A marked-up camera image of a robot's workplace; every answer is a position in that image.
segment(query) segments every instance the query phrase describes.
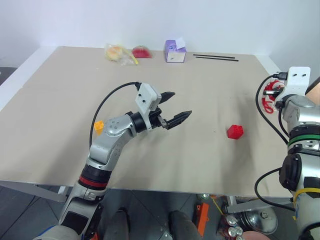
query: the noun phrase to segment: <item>white and purple box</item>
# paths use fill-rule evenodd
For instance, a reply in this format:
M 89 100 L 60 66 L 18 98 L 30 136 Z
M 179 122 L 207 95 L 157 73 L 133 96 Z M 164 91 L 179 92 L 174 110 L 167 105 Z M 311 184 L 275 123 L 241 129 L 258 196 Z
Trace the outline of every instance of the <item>white and purple box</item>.
M 184 63 L 186 57 L 186 47 L 177 49 L 176 40 L 167 40 L 164 45 L 164 57 L 167 63 Z

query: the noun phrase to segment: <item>tiled floor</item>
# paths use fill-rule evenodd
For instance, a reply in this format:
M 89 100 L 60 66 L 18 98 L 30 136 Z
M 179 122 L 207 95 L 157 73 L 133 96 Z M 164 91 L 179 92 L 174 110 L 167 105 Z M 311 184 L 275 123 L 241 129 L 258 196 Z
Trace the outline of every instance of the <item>tiled floor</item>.
M 216 236 L 220 213 L 211 200 L 203 202 L 210 205 L 203 239 L 220 240 Z M 110 189 L 102 201 L 104 209 L 99 232 L 104 233 L 112 215 L 120 207 L 125 207 L 131 223 L 130 240 L 171 240 L 169 212 L 180 210 L 192 219 L 198 203 L 196 195 L 189 193 Z M 62 208 L 63 203 L 0 187 L 0 240 L 31 240 L 57 224 Z M 279 227 L 275 234 L 269 236 L 270 239 L 298 239 L 291 213 L 285 210 L 277 210 L 276 213 Z

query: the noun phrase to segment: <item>red cube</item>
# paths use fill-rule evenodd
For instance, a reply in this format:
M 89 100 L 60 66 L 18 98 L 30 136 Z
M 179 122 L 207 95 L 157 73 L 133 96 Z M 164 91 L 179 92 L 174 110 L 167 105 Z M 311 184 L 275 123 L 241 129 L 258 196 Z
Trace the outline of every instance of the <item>red cube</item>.
M 244 134 L 244 129 L 240 125 L 232 125 L 226 133 L 230 139 L 239 139 Z

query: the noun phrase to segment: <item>green ring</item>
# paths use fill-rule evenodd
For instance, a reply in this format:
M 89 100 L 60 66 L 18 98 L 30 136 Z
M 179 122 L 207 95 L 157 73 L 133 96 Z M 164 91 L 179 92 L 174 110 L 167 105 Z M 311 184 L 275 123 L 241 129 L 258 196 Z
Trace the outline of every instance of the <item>green ring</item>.
M 320 140 L 320 135 L 307 134 L 307 135 L 296 136 L 288 142 L 288 146 L 290 146 L 291 144 L 293 144 L 295 142 L 301 141 L 301 140 Z

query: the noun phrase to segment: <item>watermelon slice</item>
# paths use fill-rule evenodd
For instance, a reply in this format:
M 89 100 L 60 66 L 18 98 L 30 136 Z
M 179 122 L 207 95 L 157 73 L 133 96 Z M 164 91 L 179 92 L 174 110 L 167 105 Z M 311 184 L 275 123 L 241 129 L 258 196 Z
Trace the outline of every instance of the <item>watermelon slice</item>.
M 132 49 L 132 54 L 137 59 L 150 59 L 152 58 L 152 55 L 149 51 L 149 49 L 145 46 L 136 46 L 134 49 Z

